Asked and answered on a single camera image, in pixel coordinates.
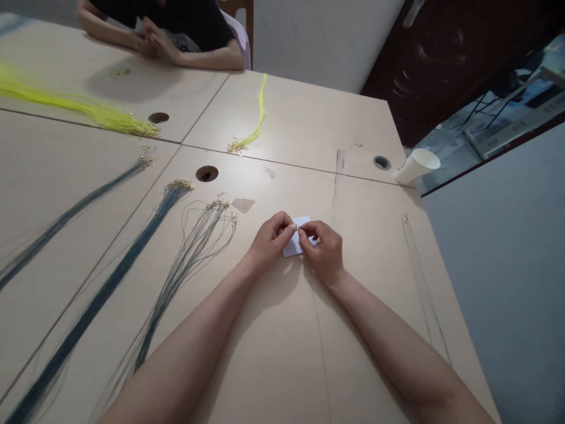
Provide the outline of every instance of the beige table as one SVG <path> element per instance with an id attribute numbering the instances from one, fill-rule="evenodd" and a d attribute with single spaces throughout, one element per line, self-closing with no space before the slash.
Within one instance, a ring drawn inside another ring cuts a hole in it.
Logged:
<path id="1" fill-rule="evenodd" d="M 259 119 L 262 74 L 233 72 L 183 144 L 225 152 Z M 383 100 L 269 75 L 261 135 L 244 156 L 334 173 L 337 150 L 347 155 L 344 173 L 397 184 L 392 175 L 406 156 Z M 373 158 L 384 156 L 387 171 Z"/>
<path id="2" fill-rule="evenodd" d="M 34 85 L 86 95 L 117 105 L 123 112 L 147 119 L 169 115 L 160 124 L 160 138 L 180 143 L 228 77 L 228 72 L 176 67 L 164 59 L 145 59 L 113 47 L 84 31 L 48 22 L 0 15 L 0 63 L 19 69 Z M 28 102 L 0 97 L 0 108 L 91 125 L 85 117 Z"/>
<path id="3" fill-rule="evenodd" d="M 0 259 L 143 154 L 122 134 L 0 111 Z M 152 166 L 68 223 L 0 292 L 0 398 L 152 187 L 178 145 L 143 140 Z"/>
<path id="4" fill-rule="evenodd" d="M 0 405 L 1 419 L 7 417 L 69 324 L 109 275 L 111 264 L 143 228 L 162 199 L 162 187 L 178 177 L 193 178 L 204 165 L 217 167 L 218 178 L 208 183 L 196 181 L 196 190 L 169 213 L 75 349 L 61 390 L 42 423 L 89 420 L 170 269 L 181 241 L 186 205 L 195 200 L 210 203 L 223 191 L 229 200 L 255 203 L 246 213 L 239 213 L 235 236 L 227 249 L 177 294 L 159 325 L 152 349 L 229 272 L 264 220 L 278 210 L 293 217 L 310 215 L 333 220 L 341 227 L 349 271 L 430 340 L 440 354 L 446 357 L 449 352 L 457 373 L 499 420 L 416 190 L 342 177 L 343 205 L 335 207 L 335 175 L 331 173 L 186 146 L 177 151 L 94 268 L 92 275 L 99 275 L 88 280 L 87 289 L 63 314 L 23 371 Z M 189 213 L 188 228 L 197 215 Z M 404 215 L 416 252 L 408 247 L 409 237 L 401 221 Z M 414 255 L 421 262 L 423 277 L 413 272 Z M 418 294 L 422 278 L 429 299 Z M 304 267 L 303 258 L 280 258 L 252 289 L 194 413 L 194 422 L 378 421 L 408 422 L 408 418 L 351 320 Z"/>

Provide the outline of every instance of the cable hole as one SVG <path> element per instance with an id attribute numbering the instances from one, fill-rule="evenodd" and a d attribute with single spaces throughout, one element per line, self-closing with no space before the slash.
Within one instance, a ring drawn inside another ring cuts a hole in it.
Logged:
<path id="1" fill-rule="evenodd" d="M 154 124 L 160 124 L 161 122 L 167 122 L 169 120 L 169 115 L 165 112 L 157 112 L 149 115 L 149 120 Z"/>
<path id="2" fill-rule="evenodd" d="M 202 181 L 203 183 L 209 183 L 210 181 L 214 181 L 218 178 L 219 174 L 220 172 L 218 171 L 218 168 L 207 165 L 196 171 L 196 178 L 198 181 Z"/>
<path id="3" fill-rule="evenodd" d="M 386 171 L 390 169 L 390 161 L 384 156 L 375 156 L 373 158 L 373 163 L 380 170 Z"/>

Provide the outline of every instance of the dark blue cord bundle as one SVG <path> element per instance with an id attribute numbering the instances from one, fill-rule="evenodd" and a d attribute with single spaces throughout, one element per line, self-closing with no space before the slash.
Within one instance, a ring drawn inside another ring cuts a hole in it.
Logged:
<path id="1" fill-rule="evenodd" d="M 33 386 L 14 409 L 12 415 L 6 421 L 6 424 L 27 423 L 33 417 L 44 397 L 52 387 L 54 380 L 61 372 L 61 369 L 69 358 L 72 350 L 80 341 L 82 335 L 85 333 L 98 312 L 102 309 L 106 301 L 110 298 L 111 294 L 120 285 L 141 251 L 155 234 L 165 219 L 165 216 L 167 216 L 167 213 L 178 200 L 193 189 L 194 186 L 190 185 L 190 183 L 185 180 L 176 180 L 167 186 L 165 189 L 165 196 L 149 224 L 147 224 L 141 234 L 134 240 L 133 244 L 114 272 L 112 272 L 106 282 L 92 298 L 90 304 L 84 310 L 78 321 L 73 325 L 71 331 L 63 340 L 55 354 L 51 357 L 39 378 L 37 378 Z"/>
<path id="2" fill-rule="evenodd" d="M 147 156 L 141 156 L 137 162 L 126 172 L 113 179 L 112 181 L 104 184 L 102 187 L 97 188 L 92 193 L 82 198 L 76 205 L 70 208 L 67 212 L 57 218 L 53 224 L 41 234 L 35 241 L 33 241 L 24 251 L 20 252 L 13 260 L 11 260 L 5 267 L 0 270 L 0 291 L 13 279 L 31 260 L 45 247 L 47 243 L 67 225 L 75 216 L 82 210 L 89 206 L 96 199 L 102 197 L 104 194 L 109 193 L 120 184 L 127 181 L 132 176 L 140 173 L 147 168 L 153 159 Z"/>
<path id="3" fill-rule="evenodd" d="M 153 336 L 161 318 L 182 285 L 230 243 L 235 234 L 237 219 L 234 216 L 228 217 L 225 215 L 225 210 L 229 206 L 228 202 L 220 199 L 207 205 L 188 236 L 184 236 L 184 227 L 186 226 L 188 215 L 184 217 L 183 242 L 172 263 L 169 275 L 144 325 L 120 361 L 112 380 L 104 390 L 93 413 L 93 421 L 98 421 L 116 392 L 147 359 Z M 222 222 L 221 230 L 218 236 L 210 243 L 211 236 L 220 222 Z M 223 245 L 218 247 L 219 242 L 227 231 L 229 231 L 228 239 Z"/>

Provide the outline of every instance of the small white card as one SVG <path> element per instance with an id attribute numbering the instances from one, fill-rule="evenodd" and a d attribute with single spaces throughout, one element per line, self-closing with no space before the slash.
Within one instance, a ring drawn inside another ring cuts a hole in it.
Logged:
<path id="1" fill-rule="evenodd" d="M 293 222 L 296 224 L 297 227 L 310 222 L 310 217 L 300 217 L 300 218 L 293 218 Z M 318 244 L 317 241 L 313 241 L 312 238 L 314 236 L 309 238 L 310 243 L 312 243 L 313 245 Z M 282 250 L 282 255 L 284 257 L 287 256 L 293 256 L 296 254 L 301 254 L 302 253 L 302 248 L 300 247 L 300 244 L 298 243 L 298 230 L 296 230 L 296 232 L 293 234 L 293 237 L 290 239 L 290 241 L 288 242 L 288 244 L 284 247 L 284 249 Z"/>

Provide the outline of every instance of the hand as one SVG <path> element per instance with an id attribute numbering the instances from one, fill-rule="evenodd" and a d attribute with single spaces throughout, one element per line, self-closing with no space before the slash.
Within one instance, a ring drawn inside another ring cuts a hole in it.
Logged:
<path id="1" fill-rule="evenodd" d="M 300 247 L 312 268 L 324 284 L 331 286 L 338 283 L 345 274 L 341 255 L 341 236 L 322 221 L 310 221 L 298 229 Z M 320 239 L 317 246 L 309 241 Z"/>
<path id="2" fill-rule="evenodd" d="M 155 44 L 150 43 L 146 38 L 144 38 L 143 34 L 136 34 L 132 32 L 131 38 L 131 44 L 133 45 L 134 49 L 139 52 L 139 54 L 148 58 L 154 58 L 157 56 L 159 48 Z"/>
<path id="3" fill-rule="evenodd" d="M 293 237 L 296 224 L 285 212 L 274 214 L 259 228 L 255 240 L 245 255 L 259 272 L 282 255 L 284 247 Z"/>
<path id="4" fill-rule="evenodd" d="M 150 45 L 161 50 L 173 63 L 177 63 L 180 55 L 179 50 L 177 50 L 165 32 L 147 16 L 141 22 L 141 32 L 145 35 Z"/>

